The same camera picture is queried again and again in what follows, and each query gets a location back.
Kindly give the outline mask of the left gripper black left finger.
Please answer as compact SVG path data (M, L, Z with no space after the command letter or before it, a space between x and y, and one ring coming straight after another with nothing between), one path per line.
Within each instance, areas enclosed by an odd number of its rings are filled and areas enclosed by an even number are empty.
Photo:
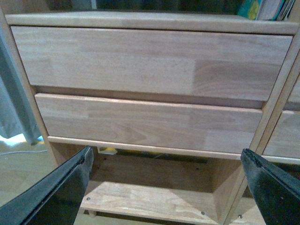
M0 208L2 225L72 225L88 187L94 160L86 146Z

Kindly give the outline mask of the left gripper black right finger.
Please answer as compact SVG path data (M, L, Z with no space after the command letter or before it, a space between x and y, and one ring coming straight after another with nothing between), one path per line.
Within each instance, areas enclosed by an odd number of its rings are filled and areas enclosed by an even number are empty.
M267 225L300 223L300 180L250 149L240 157L247 185Z

